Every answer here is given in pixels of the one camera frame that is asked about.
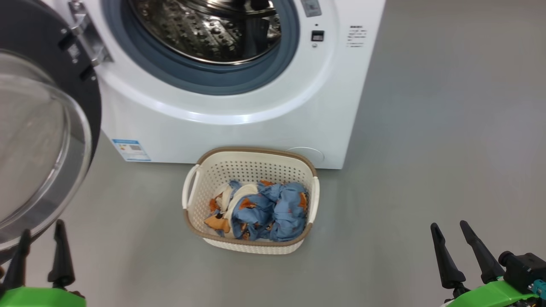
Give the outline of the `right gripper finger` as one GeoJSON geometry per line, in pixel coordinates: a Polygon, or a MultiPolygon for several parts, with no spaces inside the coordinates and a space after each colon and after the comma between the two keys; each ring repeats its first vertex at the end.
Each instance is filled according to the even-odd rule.
{"type": "Polygon", "coordinates": [[[484,284],[499,280],[505,274],[505,270],[497,262],[483,241],[476,235],[467,221],[460,221],[460,227],[466,243],[472,247],[476,260],[479,264],[480,278],[484,284]]]}
{"type": "Polygon", "coordinates": [[[430,230],[442,287],[453,290],[461,288],[466,277],[454,264],[445,246],[445,237],[442,231],[435,222],[430,225],[430,230]]]}

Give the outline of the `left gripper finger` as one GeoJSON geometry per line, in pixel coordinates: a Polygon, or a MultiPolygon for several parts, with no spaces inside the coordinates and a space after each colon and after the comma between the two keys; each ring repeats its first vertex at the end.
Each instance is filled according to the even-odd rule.
{"type": "Polygon", "coordinates": [[[53,267],[47,276],[47,281],[52,283],[53,288],[66,288],[76,280],[73,268],[73,261],[68,242],[66,225],[58,219],[55,225],[53,239],[56,243],[53,267]]]}
{"type": "Polygon", "coordinates": [[[29,255],[31,245],[31,231],[25,229],[12,256],[11,262],[2,283],[2,289],[8,291],[25,286],[26,282],[26,258],[29,255]]]}

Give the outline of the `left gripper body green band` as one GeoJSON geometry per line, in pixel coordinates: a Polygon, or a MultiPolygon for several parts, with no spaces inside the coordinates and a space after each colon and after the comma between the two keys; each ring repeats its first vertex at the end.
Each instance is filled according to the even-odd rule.
{"type": "Polygon", "coordinates": [[[6,291],[2,307],[85,307],[86,299],[60,288],[19,287],[6,291]]]}

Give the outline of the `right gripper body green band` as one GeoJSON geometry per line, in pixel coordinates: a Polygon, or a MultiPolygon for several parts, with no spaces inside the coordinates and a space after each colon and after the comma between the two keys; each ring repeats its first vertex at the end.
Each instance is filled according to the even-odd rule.
{"type": "Polygon", "coordinates": [[[490,282],[443,304],[445,307],[538,307],[540,296],[521,293],[505,281],[490,282]]]}

